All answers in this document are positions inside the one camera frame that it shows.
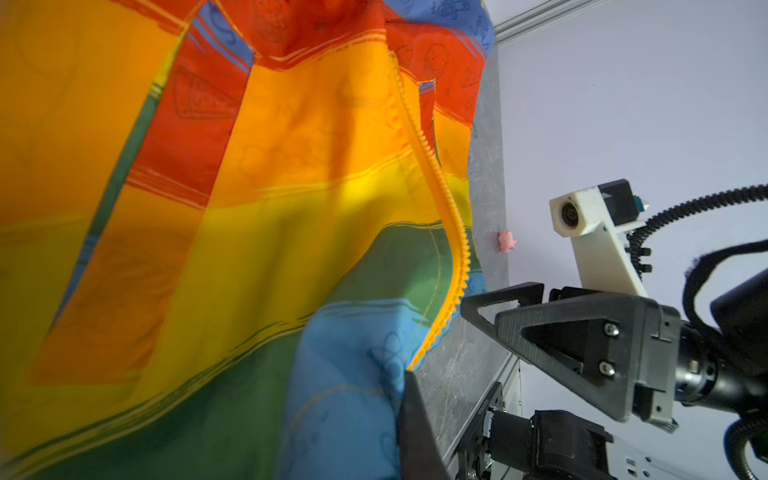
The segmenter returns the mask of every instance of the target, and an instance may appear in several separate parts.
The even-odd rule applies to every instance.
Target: small pink object
[[[498,248],[504,253],[513,251],[517,242],[509,230],[498,235]]]

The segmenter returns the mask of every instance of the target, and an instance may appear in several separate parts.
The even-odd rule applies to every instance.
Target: rainbow striped cloth
[[[396,478],[483,287],[492,43],[479,0],[3,2],[0,477]]]

